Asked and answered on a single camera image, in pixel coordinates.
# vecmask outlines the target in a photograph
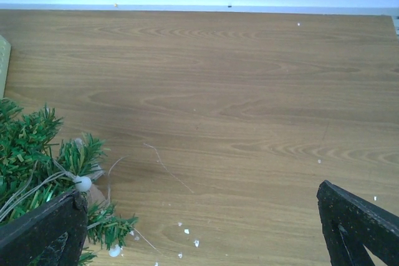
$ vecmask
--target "wood grain surface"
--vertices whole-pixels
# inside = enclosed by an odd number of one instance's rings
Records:
[[[0,11],[0,34],[7,97],[129,155],[112,199],[158,251],[93,265],[328,266],[325,179],[399,215],[390,17]]]

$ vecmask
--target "white light bulb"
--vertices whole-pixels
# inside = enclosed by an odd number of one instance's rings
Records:
[[[86,192],[90,189],[90,187],[92,187],[92,180],[90,180],[90,178],[86,176],[76,176],[76,178],[74,179],[74,183],[76,189],[80,192]]]
[[[115,247],[112,248],[112,249],[110,249],[108,253],[109,253],[109,255],[110,255],[111,257],[113,257],[113,258],[118,257],[119,254],[120,254],[120,247],[119,247],[119,245],[118,245],[118,244],[115,245]]]

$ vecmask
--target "green tinsel garland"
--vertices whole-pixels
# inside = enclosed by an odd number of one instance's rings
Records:
[[[85,135],[82,145],[74,140],[62,142],[58,157],[54,157],[51,144],[62,125],[62,119],[55,117],[55,110],[44,106],[38,112],[28,115],[14,101],[0,100],[0,207],[32,177],[27,189],[20,196],[35,188],[60,169],[54,159],[75,176],[86,176],[98,171],[103,161],[103,141],[90,134]],[[75,184],[67,176],[60,177],[43,185],[32,196],[20,202],[4,219],[6,225],[41,204],[74,188]],[[87,232],[90,242],[107,250],[118,244],[125,245],[125,236],[133,230],[137,218],[123,219],[115,216],[115,204],[107,206],[96,203],[88,211],[87,226],[100,222]],[[87,265],[96,255],[84,248],[79,265]]]

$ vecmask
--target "wooden table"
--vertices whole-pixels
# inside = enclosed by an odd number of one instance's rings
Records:
[[[7,97],[129,155],[112,199],[159,252],[94,265],[327,266],[325,179],[399,215],[390,17],[0,11],[0,34]]]

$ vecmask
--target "artificial pine garland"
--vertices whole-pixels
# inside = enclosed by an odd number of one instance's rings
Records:
[[[75,188],[72,179],[59,174],[57,163],[74,176],[90,176],[99,171],[106,156],[103,141],[91,134],[84,135],[81,144],[75,140],[62,142],[58,157],[53,156],[52,146],[56,144],[51,141],[58,134],[62,119],[46,106],[28,115],[21,112],[16,102],[7,98],[0,100],[0,226]],[[88,192],[82,194],[86,198],[90,196]],[[15,205],[24,196],[26,198]],[[105,244],[107,250],[113,245],[124,246],[125,236],[137,221],[135,216],[117,217],[115,204],[107,201],[92,203],[88,219],[89,242]],[[84,248],[79,265],[90,263],[94,257],[93,252]]]

